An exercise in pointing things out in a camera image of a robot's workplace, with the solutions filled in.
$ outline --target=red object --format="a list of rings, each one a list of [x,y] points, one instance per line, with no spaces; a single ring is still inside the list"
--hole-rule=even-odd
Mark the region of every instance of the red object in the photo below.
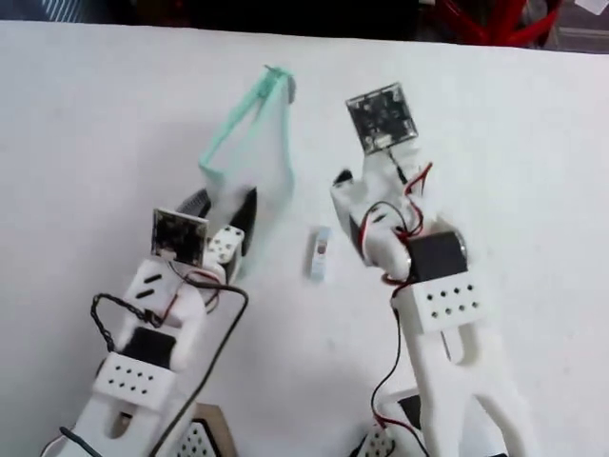
[[[518,29],[526,0],[497,0],[486,26],[477,24],[455,0],[436,0],[434,14],[468,45],[524,46],[545,41],[559,14],[562,0],[545,0],[548,14],[541,20]]]

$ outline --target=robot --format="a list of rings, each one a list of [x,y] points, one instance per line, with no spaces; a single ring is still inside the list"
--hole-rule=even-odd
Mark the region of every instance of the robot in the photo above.
[[[417,163],[418,133],[400,84],[348,100],[347,108],[364,150],[363,176],[344,170],[331,195],[363,263],[383,270],[394,288],[399,347],[395,366],[372,394],[374,426],[351,455],[540,456],[492,323],[494,304],[462,235],[424,198],[432,164]],[[400,359],[400,328],[418,388],[377,402]],[[461,339],[460,361],[451,360],[449,334]]]
[[[246,310],[247,294],[231,284],[251,243],[256,189],[246,192],[230,221],[209,237],[206,217],[211,207],[202,189],[176,211],[156,209],[151,257],[138,267],[123,297],[102,293],[93,298],[91,316],[106,341],[108,356],[76,424],[61,427],[64,436],[49,443],[41,455],[235,455],[234,448],[221,448],[209,423],[197,417],[196,397]],[[209,314],[229,292],[242,295],[243,306],[202,381],[184,398],[178,384],[192,368]],[[126,310],[116,338],[97,312],[106,300]]]

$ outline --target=black circuit board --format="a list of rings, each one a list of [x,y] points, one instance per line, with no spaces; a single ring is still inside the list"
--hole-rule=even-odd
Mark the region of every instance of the black circuit board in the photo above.
[[[365,155],[418,136],[400,83],[354,97],[346,105]]]
[[[152,255],[201,268],[206,235],[206,220],[156,209],[150,252]]]

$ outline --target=white table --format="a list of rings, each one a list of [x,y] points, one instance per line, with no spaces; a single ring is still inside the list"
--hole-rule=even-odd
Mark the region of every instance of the white table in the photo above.
[[[363,436],[395,353],[390,289],[340,233],[327,187],[362,162],[344,100],[395,81],[436,163],[429,191],[499,300],[546,455],[609,452],[607,57],[0,23],[0,62],[3,455],[37,455],[76,419],[104,354],[91,296],[122,293],[152,208],[202,183],[199,153],[263,64],[296,75],[295,196],[201,397],[241,455],[341,456]],[[334,228],[333,278],[313,286],[318,224]],[[412,385],[404,357],[387,391]]]

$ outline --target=teal plastic piece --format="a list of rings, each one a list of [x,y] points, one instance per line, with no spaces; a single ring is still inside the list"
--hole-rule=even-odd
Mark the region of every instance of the teal plastic piece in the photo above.
[[[288,141],[294,78],[286,70],[266,68],[199,159],[212,200],[222,203],[252,187],[258,190],[256,226],[245,269],[259,256],[294,192]]]

